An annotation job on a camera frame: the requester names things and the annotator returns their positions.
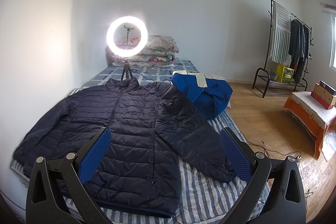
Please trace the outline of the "navy puffer jacket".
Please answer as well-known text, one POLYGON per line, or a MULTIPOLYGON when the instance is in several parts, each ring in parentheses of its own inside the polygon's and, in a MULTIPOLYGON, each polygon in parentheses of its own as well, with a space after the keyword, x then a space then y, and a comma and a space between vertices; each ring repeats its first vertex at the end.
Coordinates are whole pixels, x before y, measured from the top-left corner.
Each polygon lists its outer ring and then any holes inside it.
POLYGON ((61 100, 27 133, 13 158, 30 176, 37 157, 62 159, 102 127, 108 151, 86 183, 102 207, 170 218, 181 196, 179 161, 228 183, 235 171, 219 134, 174 85, 110 79, 61 100))

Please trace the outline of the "black clothes rack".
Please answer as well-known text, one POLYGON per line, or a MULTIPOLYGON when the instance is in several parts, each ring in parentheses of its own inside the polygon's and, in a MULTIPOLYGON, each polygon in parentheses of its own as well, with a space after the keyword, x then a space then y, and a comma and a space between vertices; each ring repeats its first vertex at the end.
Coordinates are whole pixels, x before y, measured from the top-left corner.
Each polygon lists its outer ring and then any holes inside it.
POLYGON ((270 0, 269 40, 264 65, 256 69, 252 89, 262 98, 307 91, 312 28, 275 0, 270 0))

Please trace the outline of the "dark hanging clothes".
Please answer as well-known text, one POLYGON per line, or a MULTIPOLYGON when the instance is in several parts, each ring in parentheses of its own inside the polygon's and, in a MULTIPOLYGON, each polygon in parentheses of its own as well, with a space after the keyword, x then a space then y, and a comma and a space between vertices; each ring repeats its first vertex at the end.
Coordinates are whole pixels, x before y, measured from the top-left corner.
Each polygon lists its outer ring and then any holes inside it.
POLYGON ((294 70, 293 79, 299 83, 305 68, 310 51, 310 31, 299 20, 291 21, 289 55, 291 56, 290 69, 294 70))

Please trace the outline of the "striped bed cover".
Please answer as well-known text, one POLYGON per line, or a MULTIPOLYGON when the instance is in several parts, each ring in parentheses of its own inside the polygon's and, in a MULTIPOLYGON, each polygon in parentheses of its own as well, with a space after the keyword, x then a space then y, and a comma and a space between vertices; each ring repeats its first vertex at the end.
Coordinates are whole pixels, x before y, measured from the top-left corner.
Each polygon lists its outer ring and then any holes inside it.
MULTIPOLYGON (((244 136, 227 110, 224 110, 214 120, 208 120, 208 122, 217 132, 229 127, 241 141, 245 141, 244 136)), ((29 178, 23 174, 23 167, 13 159, 10 168, 19 177, 23 185, 28 188, 29 178)), ((229 184, 215 181, 181 158, 179 158, 179 170, 181 198, 178 208, 171 218, 129 214, 107 208, 101 208, 102 211, 113 223, 219 223, 247 186, 247 183, 240 180, 238 176, 229 184)), ((269 192, 270 187, 266 183, 249 220, 261 213, 269 192)))

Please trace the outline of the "blue work jacket pile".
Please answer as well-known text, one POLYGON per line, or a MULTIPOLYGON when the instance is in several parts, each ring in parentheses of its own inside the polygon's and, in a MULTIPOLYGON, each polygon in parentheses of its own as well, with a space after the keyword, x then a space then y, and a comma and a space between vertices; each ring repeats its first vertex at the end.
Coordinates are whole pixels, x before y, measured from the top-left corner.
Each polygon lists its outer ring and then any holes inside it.
POLYGON ((174 71, 171 82, 207 120, 215 119, 227 108, 233 93, 228 82, 216 75, 174 71))

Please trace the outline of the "orange covered table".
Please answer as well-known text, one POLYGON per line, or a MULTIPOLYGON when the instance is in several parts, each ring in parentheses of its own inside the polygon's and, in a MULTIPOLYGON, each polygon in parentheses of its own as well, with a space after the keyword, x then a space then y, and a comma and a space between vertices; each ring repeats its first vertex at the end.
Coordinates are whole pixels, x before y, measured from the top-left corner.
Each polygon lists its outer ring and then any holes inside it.
POLYGON ((311 92, 293 92, 285 102, 283 109, 290 111, 314 137, 314 158, 322 153, 323 139, 335 122, 335 107, 326 109, 311 92))

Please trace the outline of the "small green pot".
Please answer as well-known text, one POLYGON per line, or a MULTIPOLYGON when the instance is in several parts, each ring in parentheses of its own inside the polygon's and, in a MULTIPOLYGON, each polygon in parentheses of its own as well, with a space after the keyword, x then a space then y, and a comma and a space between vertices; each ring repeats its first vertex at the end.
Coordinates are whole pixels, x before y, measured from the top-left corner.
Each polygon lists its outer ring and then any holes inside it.
POLYGON ((276 72, 270 71, 269 76, 272 81, 277 81, 278 74, 276 72))

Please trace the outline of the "yellow box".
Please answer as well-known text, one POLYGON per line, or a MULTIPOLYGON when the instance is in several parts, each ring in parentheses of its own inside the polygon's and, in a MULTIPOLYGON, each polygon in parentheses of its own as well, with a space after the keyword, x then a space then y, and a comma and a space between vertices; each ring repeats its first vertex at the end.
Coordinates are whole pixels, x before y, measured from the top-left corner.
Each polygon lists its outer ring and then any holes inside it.
POLYGON ((285 65, 278 64, 277 69, 277 82, 290 84, 294 75, 294 69, 286 67, 285 65))

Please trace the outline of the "black tripod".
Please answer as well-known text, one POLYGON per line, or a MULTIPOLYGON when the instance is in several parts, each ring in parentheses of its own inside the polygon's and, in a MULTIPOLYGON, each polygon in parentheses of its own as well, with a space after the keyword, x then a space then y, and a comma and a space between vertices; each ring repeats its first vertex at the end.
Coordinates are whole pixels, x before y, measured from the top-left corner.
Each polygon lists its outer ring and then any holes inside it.
MULTIPOLYGON (((129 33, 131 30, 134 30, 134 27, 127 26, 126 24, 123 25, 123 27, 126 29, 126 50, 128 50, 128 41, 129 41, 129 33)), ((133 77, 133 73, 131 71, 128 59, 125 58, 123 60, 123 70, 121 74, 121 80, 131 79, 133 77)))

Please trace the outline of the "stacked boxes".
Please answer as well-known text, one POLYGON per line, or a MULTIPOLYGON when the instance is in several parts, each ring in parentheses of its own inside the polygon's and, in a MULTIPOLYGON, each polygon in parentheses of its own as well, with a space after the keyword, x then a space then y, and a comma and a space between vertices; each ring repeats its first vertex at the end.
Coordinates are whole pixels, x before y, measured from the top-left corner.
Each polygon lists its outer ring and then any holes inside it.
POLYGON ((325 84, 315 83, 310 95, 327 110, 335 106, 335 89, 329 88, 325 84))

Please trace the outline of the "striped hanging cloth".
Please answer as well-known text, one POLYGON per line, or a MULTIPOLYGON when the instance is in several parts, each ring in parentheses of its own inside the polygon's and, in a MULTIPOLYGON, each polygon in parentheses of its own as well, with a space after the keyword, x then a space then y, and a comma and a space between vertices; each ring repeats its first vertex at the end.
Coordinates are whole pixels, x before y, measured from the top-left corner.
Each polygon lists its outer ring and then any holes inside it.
POLYGON ((282 65, 287 64, 290 29, 290 11, 279 3, 273 1, 269 57, 275 63, 282 65))

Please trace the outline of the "folded floral quilt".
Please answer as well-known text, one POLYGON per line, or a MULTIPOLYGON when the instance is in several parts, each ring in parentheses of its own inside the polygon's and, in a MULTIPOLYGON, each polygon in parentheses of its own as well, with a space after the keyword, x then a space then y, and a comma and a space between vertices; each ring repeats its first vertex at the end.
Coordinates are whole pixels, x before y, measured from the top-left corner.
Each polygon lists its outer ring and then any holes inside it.
MULTIPOLYGON (((140 41, 140 36, 131 36, 128 39, 128 49, 135 48, 140 41)), ((126 49, 126 38, 119 40, 119 48, 126 49)), ((150 35, 146 46, 138 54, 128 57, 128 63, 131 66, 161 66, 168 65, 175 61, 179 48, 171 36, 150 35)), ((110 58, 114 62, 122 63, 123 58, 110 50, 110 58)))

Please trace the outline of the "window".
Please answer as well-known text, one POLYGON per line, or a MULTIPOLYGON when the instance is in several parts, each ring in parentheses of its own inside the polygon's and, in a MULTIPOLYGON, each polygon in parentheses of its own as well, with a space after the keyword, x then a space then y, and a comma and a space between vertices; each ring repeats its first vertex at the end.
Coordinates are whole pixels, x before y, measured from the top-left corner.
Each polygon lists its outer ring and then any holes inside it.
POLYGON ((330 15, 331 20, 331 54, 330 54, 330 67, 336 69, 336 24, 335 14, 330 15))

